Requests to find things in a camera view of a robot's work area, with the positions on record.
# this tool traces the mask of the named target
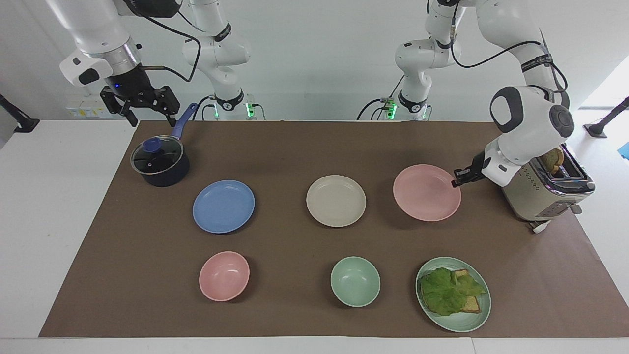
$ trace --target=blue pot handle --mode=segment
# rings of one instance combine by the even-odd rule
[[[191,103],[184,114],[181,116],[181,118],[175,124],[175,127],[172,129],[171,135],[177,138],[177,140],[181,140],[181,135],[184,133],[184,126],[186,125],[190,117],[194,114],[198,106],[199,105],[197,105],[196,103]]]

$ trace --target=blue lid knob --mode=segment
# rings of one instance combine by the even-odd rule
[[[158,152],[159,149],[162,148],[162,141],[159,138],[151,138],[144,140],[142,143],[142,149],[145,152],[153,154],[154,152]]]

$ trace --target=green plate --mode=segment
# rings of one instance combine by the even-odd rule
[[[487,291],[486,294],[481,294],[476,297],[478,304],[481,307],[480,314],[459,312],[449,316],[441,316],[427,308],[424,303],[424,299],[421,296],[420,279],[437,268],[446,268],[449,270],[459,270],[465,268],[469,270],[470,276],[481,284],[482,287],[485,288],[485,291]],[[428,318],[449,331],[466,333],[478,329],[478,327],[481,327],[485,321],[487,321],[489,313],[491,312],[491,296],[489,295],[489,288],[487,287],[485,279],[481,277],[476,269],[472,268],[472,266],[462,260],[458,260],[457,258],[438,257],[427,261],[423,266],[421,266],[420,271],[417,273],[417,278],[415,278],[415,293],[417,294],[417,300],[420,302],[421,308],[424,310]]]

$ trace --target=toaster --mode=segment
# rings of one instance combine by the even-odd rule
[[[565,144],[560,146],[564,163],[554,174],[539,157],[515,174],[503,188],[513,212],[531,222],[552,220],[570,210],[581,213],[579,202],[594,192],[595,184]]]

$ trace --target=saucepan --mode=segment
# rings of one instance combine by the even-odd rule
[[[190,160],[184,150],[181,135],[198,105],[191,103],[175,124],[170,135],[158,135],[144,140],[131,154],[131,166],[153,186],[172,186],[184,179]]]

